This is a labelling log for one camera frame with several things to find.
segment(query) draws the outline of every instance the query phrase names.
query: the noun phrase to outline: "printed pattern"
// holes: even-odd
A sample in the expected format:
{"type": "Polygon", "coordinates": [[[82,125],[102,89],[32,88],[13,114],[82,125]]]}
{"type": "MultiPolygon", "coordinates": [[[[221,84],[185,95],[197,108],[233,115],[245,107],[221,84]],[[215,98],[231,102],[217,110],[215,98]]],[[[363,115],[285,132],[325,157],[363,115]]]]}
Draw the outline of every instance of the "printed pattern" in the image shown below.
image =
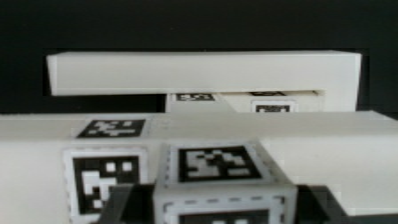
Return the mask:
{"type": "Polygon", "coordinates": [[[283,92],[251,92],[253,96],[286,96],[283,92]]]}
{"type": "Polygon", "coordinates": [[[180,224],[269,224],[269,210],[181,215],[180,224]]]}
{"type": "Polygon", "coordinates": [[[146,120],[93,120],[78,138],[139,137],[146,120]]]}
{"type": "Polygon", "coordinates": [[[258,113],[290,112],[290,105],[258,105],[256,112],[258,113]]]}
{"type": "Polygon", "coordinates": [[[180,149],[180,182],[261,178],[244,146],[180,149]]]}
{"type": "Polygon", "coordinates": [[[75,158],[73,166],[80,214],[100,213],[112,186],[141,181],[139,157],[75,158]]]}
{"type": "Polygon", "coordinates": [[[215,101],[210,93],[180,93],[176,94],[178,101],[215,101]]]}

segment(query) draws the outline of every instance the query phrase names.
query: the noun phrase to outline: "white surface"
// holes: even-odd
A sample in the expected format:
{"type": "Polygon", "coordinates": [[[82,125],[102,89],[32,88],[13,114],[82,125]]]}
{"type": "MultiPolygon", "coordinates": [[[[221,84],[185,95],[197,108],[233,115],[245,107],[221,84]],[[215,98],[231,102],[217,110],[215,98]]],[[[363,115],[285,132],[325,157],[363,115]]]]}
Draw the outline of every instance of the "white surface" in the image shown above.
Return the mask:
{"type": "Polygon", "coordinates": [[[181,139],[260,139],[292,181],[329,186],[348,215],[398,213],[398,122],[377,113],[158,114],[146,138],[75,140],[96,116],[0,116],[0,223],[70,223],[66,147],[144,145],[151,182],[160,145],[181,139]]]}
{"type": "Polygon", "coordinates": [[[361,55],[338,51],[70,52],[48,56],[54,95],[316,90],[354,111],[361,55]]]}

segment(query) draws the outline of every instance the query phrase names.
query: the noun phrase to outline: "black background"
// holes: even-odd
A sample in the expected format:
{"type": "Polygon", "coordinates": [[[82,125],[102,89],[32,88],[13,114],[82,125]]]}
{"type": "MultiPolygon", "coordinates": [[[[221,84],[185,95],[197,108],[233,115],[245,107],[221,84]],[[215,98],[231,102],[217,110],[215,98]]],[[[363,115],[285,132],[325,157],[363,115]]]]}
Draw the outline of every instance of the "black background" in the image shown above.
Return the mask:
{"type": "Polygon", "coordinates": [[[395,0],[13,0],[0,6],[0,113],[164,110],[162,95],[52,97],[54,52],[297,49],[363,53],[357,109],[398,113],[395,0]]]}

